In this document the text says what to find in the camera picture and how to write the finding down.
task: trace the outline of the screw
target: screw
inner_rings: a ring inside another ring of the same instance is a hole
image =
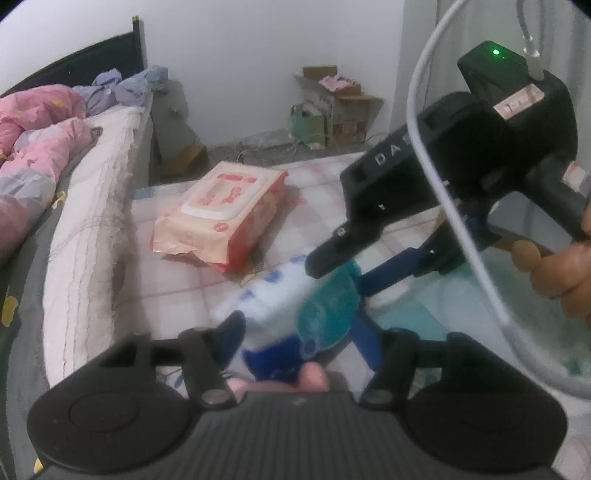
[[[363,395],[363,400],[372,407],[386,407],[393,402],[394,395],[388,390],[377,388],[366,392]]]
[[[228,390],[214,388],[201,395],[201,399],[211,407],[221,407],[232,399],[232,394]]]

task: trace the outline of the bed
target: bed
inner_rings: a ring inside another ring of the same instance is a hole
[[[140,72],[140,21],[132,23],[131,32],[68,55],[2,96],[55,83],[90,85],[113,68],[123,78]],[[153,156],[151,104],[152,93],[143,107],[116,105],[85,119],[100,136],[70,157],[54,203],[0,269],[0,479],[33,475],[37,455],[26,429],[33,402],[113,342],[127,199],[147,186]]]

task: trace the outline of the cardboard box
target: cardboard box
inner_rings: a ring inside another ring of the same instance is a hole
[[[163,179],[196,177],[208,168],[209,158],[205,145],[195,144],[183,148],[175,157],[165,161],[160,168],[160,176]]]
[[[311,150],[326,147],[326,117],[311,103],[291,107],[292,133]]]
[[[372,95],[343,95],[332,93],[317,81],[296,75],[304,99],[317,107],[326,117],[326,131],[331,143],[351,145],[363,143],[367,135],[369,106],[381,99]]]
[[[339,69],[336,65],[308,65],[303,67],[301,71],[304,78],[319,82],[326,76],[334,77],[338,74]]]

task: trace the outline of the plaid cloth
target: plaid cloth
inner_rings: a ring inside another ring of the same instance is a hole
[[[346,220],[339,174],[358,157],[348,154],[274,167],[286,170],[289,176],[283,208],[258,243],[264,257],[258,275],[265,275],[305,247],[322,243]],[[178,201],[193,183],[136,192],[130,226],[135,249],[126,259],[125,281],[116,301],[119,335],[150,331],[153,338],[173,338],[188,328],[212,327],[210,312],[240,291],[241,278],[220,274],[206,265],[165,260],[162,254],[150,250],[152,227],[159,212]],[[436,209],[432,209],[389,225],[378,242],[356,257],[361,270],[368,271],[403,249],[422,244],[433,230],[436,216]],[[406,289],[404,282],[397,284],[372,302],[392,302]],[[238,357],[230,368],[247,375]],[[353,391],[363,390],[372,375],[353,344],[346,346],[327,370],[344,376]],[[178,374],[169,374],[167,379],[172,386],[181,386]]]

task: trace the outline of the headboard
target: headboard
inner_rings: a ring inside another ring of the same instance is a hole
[[[108,38],[63,57],[29,75],[1,96],[54,83],[70,87],[90,85],[99,73],[110,69],[119,70],[123,78],[141,72],[145,65],[139,18],[133,17],[132,22],[134,29],[131,32]]]

